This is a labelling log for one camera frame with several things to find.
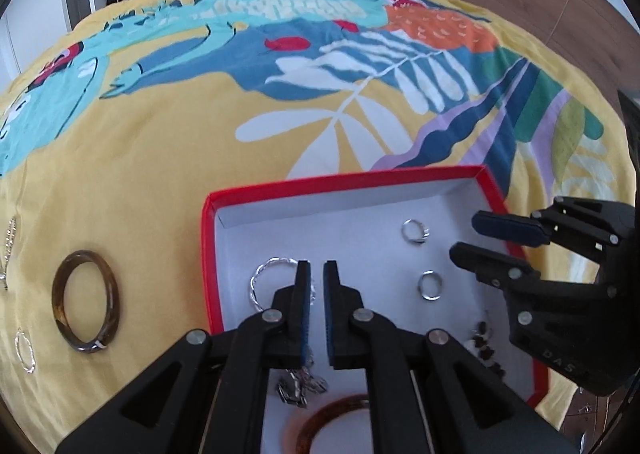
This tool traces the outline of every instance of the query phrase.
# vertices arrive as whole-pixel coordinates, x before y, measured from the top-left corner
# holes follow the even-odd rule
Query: colorful bedspread
[[[622,123],[593,83],[456,0],[130,0],[85,19],[0,105],[1,220],[17,218],[0,390],[42,452],[207,325],[198,223],[211,191],[484,163],[528,214],[555,195],[631,202],[635,185]],[[122,298],[97,355],[66,345],[50,304],[60,261],[82,248],[109,261]],[[593,276],[557,247],[529,258],[548,278]],[[98,279],[68,291],[82,338],[104,315]],[[15,355],[19,327],[33,374]],[[553,374],[539,412],[558,424],[574,389]]]

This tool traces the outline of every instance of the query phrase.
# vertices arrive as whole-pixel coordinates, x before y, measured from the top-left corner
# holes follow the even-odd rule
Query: silver rivet
[[[279,309],[266,309],[262,312],[262,320],[269,324],[275,324],[282,320],[282,312]]]
[[[370,322],[373,319],[373,312],[367,308],[358,308],[353,312],[353,318],[358,322]]]
[[[187,333],[187,342],[192,346],[199,346],[200,344],[204,344],[204,341],[207,339],[207,333],[202,331],[201,329],[194,329]]]
[[[528,311],[521,311],[518,313],[518,322],[523,326],[528,326],[533,322],[533,315]]]
[[[429,331],[429,342],[443,346],[449,342],[449,334],[444,329],[432,329]]]

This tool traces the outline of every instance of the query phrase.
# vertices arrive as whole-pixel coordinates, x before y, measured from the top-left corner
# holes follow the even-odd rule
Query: brown bangle
[[[369,408],[368,394],[354,394],[325,405],[305,421],[296,440],[296,454],[310,454],[311,444],[323,427],[350,412]]]
[[[100,270],[102,274],[104,288],[107,292],[107,309],[104,315],[104,322],[96,338],[89,342],[82,342],[76,337],[75,333],[71,331],[65,315],[66,283],[71,273],[85,262],[92,262],[98,267],[98,270]],[[118,285],[107,262],[95,252],[78,250],[65,257],[62,264],[58,267],[56,277],[53,279],[51,304],[53,306],[53,317],[56,320],[60,333],[75,351],[80,353],[95,353],[96,351],[101,351],[109,345],[116,335],[118,323],[120,322]]]

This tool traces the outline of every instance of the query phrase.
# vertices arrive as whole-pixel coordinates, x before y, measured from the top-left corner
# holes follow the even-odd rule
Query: door
[[[65,0],[11,0],[4,16],[21,72],[69,31]]]

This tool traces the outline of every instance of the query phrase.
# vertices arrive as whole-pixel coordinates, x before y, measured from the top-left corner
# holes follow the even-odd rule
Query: bed
[[[206,328],[202,203],[234,186],[361,170],[485,164],[510,211],[556,195],[632,203],[622,122],[538,39],[457,0],[129,0],[82,21],[0,98],[0,207],[16,221],[0,293],[0,393],[43,453],[192,328]],[[99,252],[122,316],[82,355],[52,317],[70,252]],[[545,278],[589,282],[556,246]],[[72,278],[80,338],[104,288]],[[24,372],[14,338],[30,338]],[[575,385],[550,374],[559,426]]]

